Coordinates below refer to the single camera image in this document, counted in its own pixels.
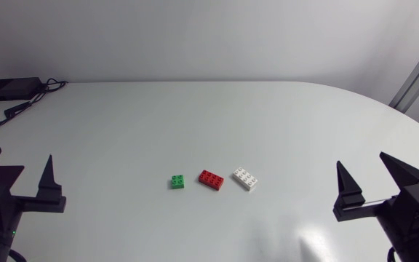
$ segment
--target black power adapter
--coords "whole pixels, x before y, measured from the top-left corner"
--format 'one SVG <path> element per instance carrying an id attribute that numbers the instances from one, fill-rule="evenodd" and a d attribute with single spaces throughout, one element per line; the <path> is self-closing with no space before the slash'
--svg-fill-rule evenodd
<path id="1" fill-rule="evenodd" d="M 43 88 L 38 77 L 0 79 L 0 101 L 30 100 Z"/>

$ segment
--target white lego brick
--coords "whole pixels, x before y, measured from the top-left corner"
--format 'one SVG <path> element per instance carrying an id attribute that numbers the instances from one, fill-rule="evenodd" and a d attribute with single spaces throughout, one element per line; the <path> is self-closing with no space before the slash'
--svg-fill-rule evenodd
<path id="1" fill-rule="evenodd" d="M 233 173 L 235 179 L 242 184 L 248 191 L 254 189 L 258 179 L 248 173 L 245 169 L 239 167 Z"/>

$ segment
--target red lego brick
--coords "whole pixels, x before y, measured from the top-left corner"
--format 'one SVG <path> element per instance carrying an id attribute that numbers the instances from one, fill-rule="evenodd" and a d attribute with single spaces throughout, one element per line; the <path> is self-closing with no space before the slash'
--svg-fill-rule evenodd
<path id="1" fill-rule="evenodd" d="M 201 175 L 198 177 L 198 181 L 209 186 L 210 188 L 214 188 L 219 191 L 219 188 L 221 188 L 221 186 L 224 183 L 224 178 L 206 170 L 203 170 L 203 172 L 201 172 Z"/>

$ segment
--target lego brick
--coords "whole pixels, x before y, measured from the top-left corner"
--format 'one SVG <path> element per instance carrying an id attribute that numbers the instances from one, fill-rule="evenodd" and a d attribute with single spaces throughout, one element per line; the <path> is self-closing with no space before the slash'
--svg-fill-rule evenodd
<path id="1" fill-rule="evenodd" d="M 173 175 L 171 179 L 171 188 L 177 189 L 177 188 L 183 188 L 183 175 Z"/>
<path id="2" fill-rule="evenodd" d="M 248 173 L 245 169 L 239 167 L 234 171 L 235 179 L 242 184 L 248 191 L 254 189 L 258 179 Z"/>
<path id="3" fill-rule="evenodd" d="M 198 181 L 209 186 L 210 188 L 214 188 L 219 191 L 219 189 L 224 183 L 224 178 L 206 170 L 203 170 L 203 172 L 201 172 L 201 175 L 198 177 Z"/>

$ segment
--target green lego brick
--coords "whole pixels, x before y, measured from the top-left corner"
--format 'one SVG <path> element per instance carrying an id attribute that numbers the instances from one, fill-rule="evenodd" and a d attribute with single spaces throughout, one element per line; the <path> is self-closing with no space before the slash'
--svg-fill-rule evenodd
<path id="1" fill-rule="evenodd" d="M 171 179 L 172 189 L 183 188 L 183 175 L 173 175 Z"/>

